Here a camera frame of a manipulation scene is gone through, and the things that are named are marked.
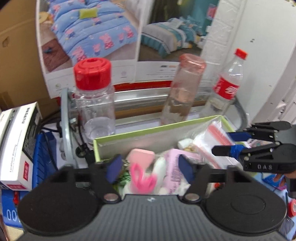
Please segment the red-lidded clear plastic jar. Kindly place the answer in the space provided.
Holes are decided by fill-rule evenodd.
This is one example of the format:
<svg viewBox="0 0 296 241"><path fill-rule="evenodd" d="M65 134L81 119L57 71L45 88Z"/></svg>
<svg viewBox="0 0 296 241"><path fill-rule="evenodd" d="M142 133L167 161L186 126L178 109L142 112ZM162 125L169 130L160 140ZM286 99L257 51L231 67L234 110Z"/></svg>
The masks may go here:
<svg viewBox="0 0 296 241"><path fill-rule="evenodd" d="M74 98L79 120L88 143L115 133L114 87L111 62L105 58L87 58L74 66Z"/></svg>

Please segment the pink sponge block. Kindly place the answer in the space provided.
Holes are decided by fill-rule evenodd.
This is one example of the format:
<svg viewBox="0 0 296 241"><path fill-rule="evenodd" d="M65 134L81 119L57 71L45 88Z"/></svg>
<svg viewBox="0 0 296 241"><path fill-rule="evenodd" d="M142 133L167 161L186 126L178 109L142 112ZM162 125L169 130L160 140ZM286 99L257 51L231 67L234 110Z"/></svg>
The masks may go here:
<svg viewBox="0 0 296 241"><path fill-rule="evenodd" d="M146 169L150 166L152 161L154 160L155 153L153 151L143 150L143 149L132 149L126 160L129 161L130 164L138 164L143 169Z"/></svg>

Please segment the cola bottle red label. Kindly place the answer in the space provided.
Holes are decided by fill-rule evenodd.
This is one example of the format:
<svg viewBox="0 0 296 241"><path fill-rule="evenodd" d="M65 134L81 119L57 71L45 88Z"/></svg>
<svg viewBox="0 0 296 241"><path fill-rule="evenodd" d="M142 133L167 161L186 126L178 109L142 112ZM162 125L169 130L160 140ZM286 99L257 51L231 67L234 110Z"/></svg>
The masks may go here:
<svg viewBox="0 0 296 241"><path fill-rule="evenodd" d="M233 59L218 72L211 94L199 117L225 114L243 81L243 64L246 58L245 51L239 48L235 50Z"/></svg>

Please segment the pink patterned cloth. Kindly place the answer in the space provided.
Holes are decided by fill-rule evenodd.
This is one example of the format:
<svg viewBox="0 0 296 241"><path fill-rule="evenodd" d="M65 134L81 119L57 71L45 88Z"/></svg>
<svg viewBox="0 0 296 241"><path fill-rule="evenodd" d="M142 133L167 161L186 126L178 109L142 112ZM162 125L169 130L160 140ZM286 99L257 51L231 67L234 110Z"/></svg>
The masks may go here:
<svg viewBox="0 0 296 241"><path fill-rule="evenodd" d="M166 175L159 190L160 195L180 195L183 196L190 184L185 180L184 175L179 170L179 156L185 155L193 164L202 161L202 157L197 153L191 153L179 149L170 149L165 154Z"/></svg>

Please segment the bedding picture poster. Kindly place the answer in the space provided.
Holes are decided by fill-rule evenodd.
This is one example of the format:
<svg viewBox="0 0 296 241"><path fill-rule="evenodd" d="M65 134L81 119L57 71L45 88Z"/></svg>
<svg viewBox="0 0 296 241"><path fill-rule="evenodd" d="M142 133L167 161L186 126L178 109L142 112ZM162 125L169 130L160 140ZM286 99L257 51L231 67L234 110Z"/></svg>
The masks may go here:
<svg viewBox="0 0 296 241"><path fill-rule="evenodd" d="M218 1L37 1L36 36L51 98L75 86L87 58L112 64L112 83L168 80L182 54L201 54Z"/></svg>

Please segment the green cardboard storage box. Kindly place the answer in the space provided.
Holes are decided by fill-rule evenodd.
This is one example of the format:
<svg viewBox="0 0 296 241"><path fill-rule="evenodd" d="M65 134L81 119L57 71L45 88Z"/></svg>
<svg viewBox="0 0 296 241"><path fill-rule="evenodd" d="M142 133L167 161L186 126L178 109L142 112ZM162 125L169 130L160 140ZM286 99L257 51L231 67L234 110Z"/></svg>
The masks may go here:
<svg viewBox="0 0 296 241"><path fill-rule="evenodd" d="M217 121L224 131L233 132L234 129L221 115L188 120L166 126L158 126L129 133L121 133L113 136L97 138L93 141L95 160L110 159L116 154L126 158L132 149L144 149L156 154L164 153L177 148L178 142L194 137L208 124Z"/></svg>

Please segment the pink-lidded clear glass bottle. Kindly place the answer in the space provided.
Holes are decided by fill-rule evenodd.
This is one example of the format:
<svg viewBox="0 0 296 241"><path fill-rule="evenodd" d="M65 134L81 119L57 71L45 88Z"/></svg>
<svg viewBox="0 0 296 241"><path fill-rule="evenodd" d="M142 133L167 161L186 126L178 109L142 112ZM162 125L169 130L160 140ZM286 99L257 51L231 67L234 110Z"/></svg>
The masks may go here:
<svg viewBox="0 0 296 241"><path fill-rule="evenodd" d="M206 62L197 55L186 53L179 57L179 66L163 106L162 125L187 119L205 68Z"/></svg>

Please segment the clear zip bag red stripe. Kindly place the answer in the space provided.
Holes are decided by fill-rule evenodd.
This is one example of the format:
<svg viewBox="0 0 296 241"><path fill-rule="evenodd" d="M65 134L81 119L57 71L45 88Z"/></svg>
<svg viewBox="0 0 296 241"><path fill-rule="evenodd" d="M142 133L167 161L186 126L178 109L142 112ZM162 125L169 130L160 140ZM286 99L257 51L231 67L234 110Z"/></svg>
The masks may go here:
<svg viewBox="0 0 296 241"><path fill-rule="evenodd" d="M192 142L193 149L201 156L202 162L210 164L216 169L226 169L229 165L241 166L235 158L212 154L214 146L231 146L234 144L217 121L208 124L194 137Z"/></svg>

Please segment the white knotted towel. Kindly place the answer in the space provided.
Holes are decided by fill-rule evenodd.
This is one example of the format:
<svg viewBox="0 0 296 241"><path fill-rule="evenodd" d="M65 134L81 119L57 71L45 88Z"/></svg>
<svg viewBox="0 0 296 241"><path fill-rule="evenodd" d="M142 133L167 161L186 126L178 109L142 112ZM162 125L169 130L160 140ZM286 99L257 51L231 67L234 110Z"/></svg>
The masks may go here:
<svg viewBox="0 0 296 241"><path fill-rule="evenodd" d="M152 170L152 174L156 175L158 178L157 184L152 192L153 194L160 195L159 190L161 189L161 186L163 184L166 172L167 172L167 162L165 160L165 157L159 157L154 163L154 167Z"/></svg>

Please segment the artificial succulent plant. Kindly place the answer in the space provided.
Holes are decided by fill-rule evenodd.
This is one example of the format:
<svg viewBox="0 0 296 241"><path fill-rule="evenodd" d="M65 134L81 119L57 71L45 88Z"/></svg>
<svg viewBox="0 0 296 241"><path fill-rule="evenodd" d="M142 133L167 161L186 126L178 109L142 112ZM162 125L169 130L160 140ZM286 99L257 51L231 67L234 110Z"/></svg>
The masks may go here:
<svg viewBox="0 0 296 241"><path fill-rule="evenodd" d="M120 191L121 189L124 188L124 186L129 183L131 180L130 178L130 165L129 164L124 164L123 168L113 185L116 191Z"/></svg>

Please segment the blue tissue pack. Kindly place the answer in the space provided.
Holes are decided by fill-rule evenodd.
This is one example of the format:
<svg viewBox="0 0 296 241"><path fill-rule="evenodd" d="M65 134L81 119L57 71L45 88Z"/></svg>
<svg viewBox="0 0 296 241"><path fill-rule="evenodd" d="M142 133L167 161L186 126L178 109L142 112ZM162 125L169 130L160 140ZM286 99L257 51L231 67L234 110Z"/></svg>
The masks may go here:
<svg viewBox="0 0 296 241"><path fill-rule="evenodd" d="M269 186L283 191L287 189L287 184L283 184L281 185L281 181L285 179L284 176L281 176L280 179L278 181L274 181L274 178L276 177L276 174L262 174L261 179L264 183L268 184Z"/></svg>

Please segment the blue box under carton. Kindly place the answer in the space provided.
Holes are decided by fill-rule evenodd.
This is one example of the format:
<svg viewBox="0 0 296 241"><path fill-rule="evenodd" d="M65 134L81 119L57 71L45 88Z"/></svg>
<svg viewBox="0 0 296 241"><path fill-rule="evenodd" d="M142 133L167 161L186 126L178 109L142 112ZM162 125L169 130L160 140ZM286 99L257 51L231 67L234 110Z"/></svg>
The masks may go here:
<svg viewBox="0 0 296 241"><path fill-rule="evenodd" d="M33 158L33 188L37 187L48 176L56 171L56 163L56 138L51 132L38 134ZM27 191L13 191L5 189L1 191L1 203L5 225L20 229L23 228L18 218L17 206L15 205L14 199L18 197L21 200L27 194Z"/></svg>

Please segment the white black red carton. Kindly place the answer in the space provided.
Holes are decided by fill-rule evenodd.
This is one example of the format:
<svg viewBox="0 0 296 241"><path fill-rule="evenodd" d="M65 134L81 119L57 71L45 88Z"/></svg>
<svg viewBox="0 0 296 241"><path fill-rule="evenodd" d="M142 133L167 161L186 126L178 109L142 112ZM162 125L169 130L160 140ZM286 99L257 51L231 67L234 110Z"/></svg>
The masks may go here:
<svg viewBox="0 0 296 241"><path fill-rule="evenodd" d="M42 116L37 102L1 113L1 188L32 190L33 157Z"/></svg>

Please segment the grey metal clamp bracket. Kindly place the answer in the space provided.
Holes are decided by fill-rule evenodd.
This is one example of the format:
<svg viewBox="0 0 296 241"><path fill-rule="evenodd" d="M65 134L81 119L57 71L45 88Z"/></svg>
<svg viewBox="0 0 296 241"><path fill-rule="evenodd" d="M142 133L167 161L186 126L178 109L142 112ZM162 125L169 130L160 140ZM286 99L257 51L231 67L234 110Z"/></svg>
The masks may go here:
<svg viewBox="0 0 296 241"><path fill-rule="evenodd" d="M69 95L69 90L64 88L61 91L61 128L66 166L78 168L78 163L75 158L75 149L72 146L73 134L70 128L70 104L71 97Z"/></svg>

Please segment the brown cardboard box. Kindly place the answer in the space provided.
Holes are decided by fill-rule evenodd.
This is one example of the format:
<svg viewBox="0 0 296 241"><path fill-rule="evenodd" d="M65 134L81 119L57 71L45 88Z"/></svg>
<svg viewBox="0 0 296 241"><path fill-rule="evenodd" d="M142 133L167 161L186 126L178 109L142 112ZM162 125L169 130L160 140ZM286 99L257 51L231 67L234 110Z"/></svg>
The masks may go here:
<svg viewBox="0 0 296 241"><path fill-rule="evenodd" d="M36 39L36 1L1 1L1 109L38 102L57 108L44 82Z"/></svg>

